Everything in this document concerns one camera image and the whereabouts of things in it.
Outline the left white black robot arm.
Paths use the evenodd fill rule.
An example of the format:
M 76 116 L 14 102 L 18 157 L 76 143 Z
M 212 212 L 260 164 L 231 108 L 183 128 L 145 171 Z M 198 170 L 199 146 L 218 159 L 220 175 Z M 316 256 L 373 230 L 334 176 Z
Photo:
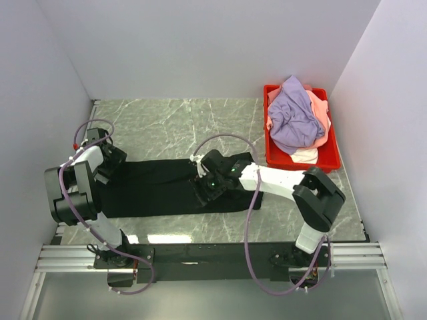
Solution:
M 113 146 L 111 135 L 102 128 L 90 129 L 87 140 L 74 147 L 81 155 L 63 170 L 46 169 L 44 180 L 52 218 L 68 226 L 80 226 L 102 240 L 87 249 L 98 260 L 112 267 L 129 267 L 133 251 L 124 232 L 114 226 L 101 211 L 100 188 L 106 186 L 125 163 L 127 154 Z

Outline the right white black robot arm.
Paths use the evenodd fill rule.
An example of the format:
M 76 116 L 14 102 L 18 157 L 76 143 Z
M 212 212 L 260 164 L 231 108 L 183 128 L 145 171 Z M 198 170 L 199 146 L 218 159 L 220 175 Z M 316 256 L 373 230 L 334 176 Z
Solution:
M 316 258 L 321 238 L 330 232 L 346 196 L 319 168 L 285 171 L 264 167 L 249 160 L 232 160 L 214 149 L 205 155 L 192 155 L 197 175 L 191 182 L 200 203 L 205 206 L 226 191 L 258 191 L 292 200 L 304 224 L 293 249 L 294 261 L 309 265 Z

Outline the black t shirt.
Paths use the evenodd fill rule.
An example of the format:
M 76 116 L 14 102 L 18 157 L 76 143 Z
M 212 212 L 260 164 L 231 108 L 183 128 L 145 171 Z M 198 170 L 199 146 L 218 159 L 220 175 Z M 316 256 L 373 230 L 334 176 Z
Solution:
M 232 160 L 253 161 L 250 153 Z M 262 206 L 262 192 L 231 190 L 202 206 L 190 180 L 197 170 L 189 159 L 125 162 L 117 175 L 100 188 L 102 211 L 108 218 L 233 213 Z

